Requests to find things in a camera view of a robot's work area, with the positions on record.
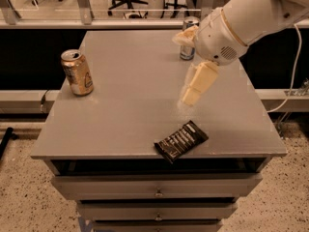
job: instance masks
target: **terrazzo floor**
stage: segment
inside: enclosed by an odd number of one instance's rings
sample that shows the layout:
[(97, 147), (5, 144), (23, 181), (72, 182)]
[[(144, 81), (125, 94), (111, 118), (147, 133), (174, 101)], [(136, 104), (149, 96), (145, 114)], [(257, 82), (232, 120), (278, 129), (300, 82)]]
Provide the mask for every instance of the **terrazzo floor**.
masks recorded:
[[(308, 120), (284, 124), (288, 155), (268, 164), (262, 182), (238, 201), (219, 232), (309, 231), (308, 125)], [(0, 138), (7, 126), (0, 124)], [(90, 232), (75, 203), (50, 184), (49, 169), (29, 157), (41, 126), (14, 124), (19, 139), (10, 140), (0, 161), (0, 232)]]

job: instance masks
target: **drawer handle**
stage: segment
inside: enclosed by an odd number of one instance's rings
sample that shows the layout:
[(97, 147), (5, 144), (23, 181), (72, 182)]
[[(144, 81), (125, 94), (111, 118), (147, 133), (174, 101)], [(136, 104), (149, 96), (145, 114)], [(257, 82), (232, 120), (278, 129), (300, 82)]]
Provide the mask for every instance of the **drawer handle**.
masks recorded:
[(163, 193), (161, 192), (160, 189), (158, 189), (158, 190), (156, 191), (156, 193), (154, 194), (154, 197), (156, 197), (156, 198), (163, 197)]
[(163, 220), (163, 218), (161, 217), (160, 213), (158, 213), (158, 214), (156, 215), (156, 218), (155, 218), (154, 220), (156, 220), (156, 221), (161, 221), (161, 220)]

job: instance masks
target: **gray drawer front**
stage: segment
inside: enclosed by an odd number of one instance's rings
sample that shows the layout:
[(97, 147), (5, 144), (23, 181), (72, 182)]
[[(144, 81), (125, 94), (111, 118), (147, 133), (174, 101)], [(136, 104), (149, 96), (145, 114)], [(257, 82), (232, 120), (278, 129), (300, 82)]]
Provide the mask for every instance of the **gray drawer front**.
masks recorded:
[(221, 227), (221, 221), (93, 222), (96, 232), (216, 232)]
[(237, 209), (228, 203), (107, 203), (79, 204), (78, 212), (89, 220), (223, 219)]
[(69, 200), (148, 199), (246, 196), (261, 174), (216, 174), (148, 177), (54, 177), (53, 186)]

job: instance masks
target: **silver can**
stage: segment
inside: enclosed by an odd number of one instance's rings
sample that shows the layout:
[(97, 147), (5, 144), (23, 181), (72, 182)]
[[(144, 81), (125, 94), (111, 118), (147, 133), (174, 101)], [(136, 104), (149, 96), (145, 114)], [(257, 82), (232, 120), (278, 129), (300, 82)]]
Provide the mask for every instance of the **silver can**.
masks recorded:
[[(186, 17), (183, 21), (183, 31), (192, 26), (198, 26), (200, 24), (200, 19), (194, 16)], [(193, 59), (195, 54), (195, 49), (189, 46), (181, 46), (181, 58), (184, 60)]]
[(80, 50), (71, 49), (62, 53), (61, 64), (75, 95), (85, 96), (94, 90), (86, 57), (81, 54)]

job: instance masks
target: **black packet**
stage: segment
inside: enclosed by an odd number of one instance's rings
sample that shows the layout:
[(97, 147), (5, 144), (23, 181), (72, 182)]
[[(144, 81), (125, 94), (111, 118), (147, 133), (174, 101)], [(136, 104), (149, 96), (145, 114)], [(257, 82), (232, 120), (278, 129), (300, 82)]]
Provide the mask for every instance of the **black packet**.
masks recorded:
[(156, 142), (154, 146), (165, 159), (173, 163), (177, 158), (208, 139), (209, 137), (193, 121), (189, 121), (181, 129), (162, 141)]

